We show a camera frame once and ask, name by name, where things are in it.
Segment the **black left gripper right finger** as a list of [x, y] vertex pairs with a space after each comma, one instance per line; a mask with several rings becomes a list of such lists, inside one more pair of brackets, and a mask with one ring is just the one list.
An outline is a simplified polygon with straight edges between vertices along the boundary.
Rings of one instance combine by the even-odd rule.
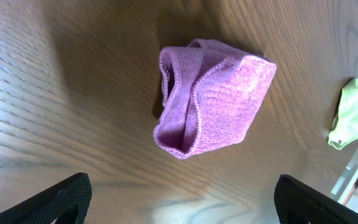
[[358, 224], [358, 213], [288, 174], [282, 174], [273, 195], [281, 224]]

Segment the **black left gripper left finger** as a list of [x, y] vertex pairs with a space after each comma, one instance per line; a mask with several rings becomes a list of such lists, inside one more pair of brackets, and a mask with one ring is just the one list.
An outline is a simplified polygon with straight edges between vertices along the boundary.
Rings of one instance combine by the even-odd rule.
[[0, 224], [83, 224], [92, 198], [88, 174], [79, 172], [0, 213]]

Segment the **purple microfibre cloth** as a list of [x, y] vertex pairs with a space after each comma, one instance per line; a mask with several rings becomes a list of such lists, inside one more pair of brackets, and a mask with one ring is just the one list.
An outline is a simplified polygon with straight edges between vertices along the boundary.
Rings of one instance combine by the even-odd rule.
[[163, 111], [155, 143], [178, 159], [242, 142], [277, 65], [218, 40], [160, 52]]

